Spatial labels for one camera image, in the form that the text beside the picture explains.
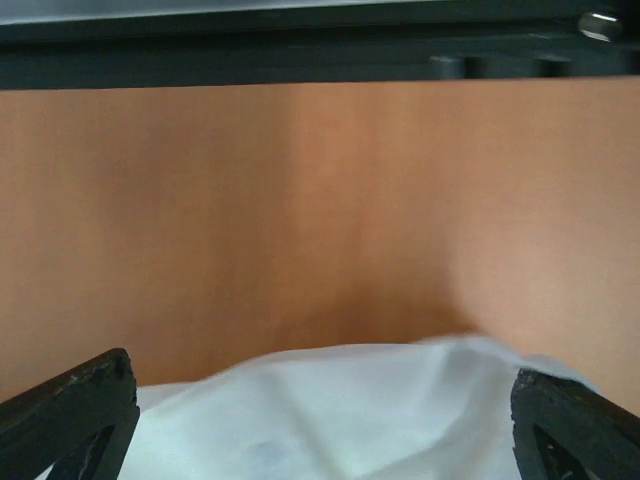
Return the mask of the white button-up shirt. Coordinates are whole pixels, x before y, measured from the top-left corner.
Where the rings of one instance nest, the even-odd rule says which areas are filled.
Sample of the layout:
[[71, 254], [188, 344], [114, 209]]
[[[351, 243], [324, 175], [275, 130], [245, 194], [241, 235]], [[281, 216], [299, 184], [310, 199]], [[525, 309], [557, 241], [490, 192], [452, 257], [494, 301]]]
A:
[[143, 387], [124, 479], [515, 479], [519, 370], [573, 379], [480, 335], [269, 354]]

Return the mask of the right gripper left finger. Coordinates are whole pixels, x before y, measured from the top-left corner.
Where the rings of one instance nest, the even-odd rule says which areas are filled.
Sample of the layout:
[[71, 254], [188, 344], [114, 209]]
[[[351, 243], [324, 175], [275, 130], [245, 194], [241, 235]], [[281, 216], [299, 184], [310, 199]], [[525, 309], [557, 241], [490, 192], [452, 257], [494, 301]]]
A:
[[131, 359], [108, 350], [1, 404], [1, 477], [116, 479], [139, 417]]

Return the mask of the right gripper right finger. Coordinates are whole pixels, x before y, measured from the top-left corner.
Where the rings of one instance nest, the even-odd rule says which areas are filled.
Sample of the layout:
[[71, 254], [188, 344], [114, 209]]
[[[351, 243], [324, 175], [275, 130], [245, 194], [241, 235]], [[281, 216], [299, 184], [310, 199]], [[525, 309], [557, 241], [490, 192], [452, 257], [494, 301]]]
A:
[[511, 391], [514, 456], [523, 479], [639, 477], [639, 418], [582, 383], [532, 369]]

